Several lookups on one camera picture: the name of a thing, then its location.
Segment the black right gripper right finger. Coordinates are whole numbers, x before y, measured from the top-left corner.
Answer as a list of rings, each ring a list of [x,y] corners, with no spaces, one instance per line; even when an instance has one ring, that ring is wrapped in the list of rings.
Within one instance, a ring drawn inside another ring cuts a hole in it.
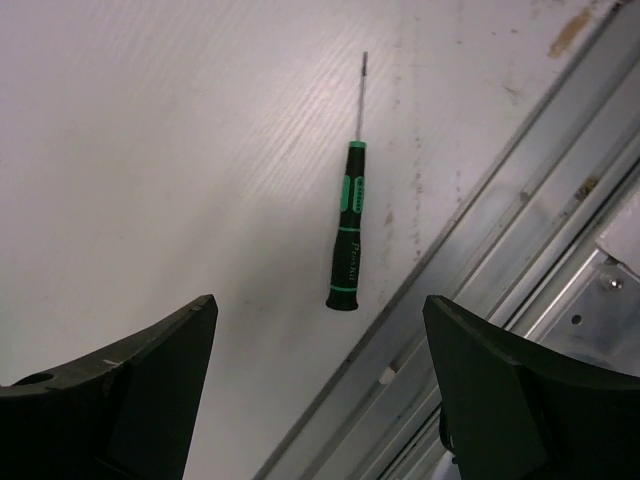
[[[636,479],[639,380],[557,353],[440,295],[423,317],[464,479]]]

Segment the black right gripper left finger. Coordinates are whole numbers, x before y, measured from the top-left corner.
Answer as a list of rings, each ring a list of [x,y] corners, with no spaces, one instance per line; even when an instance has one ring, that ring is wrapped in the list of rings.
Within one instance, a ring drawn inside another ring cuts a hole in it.
[[[4,479],[180,479],[218,307],[163,320],[1,389]]]

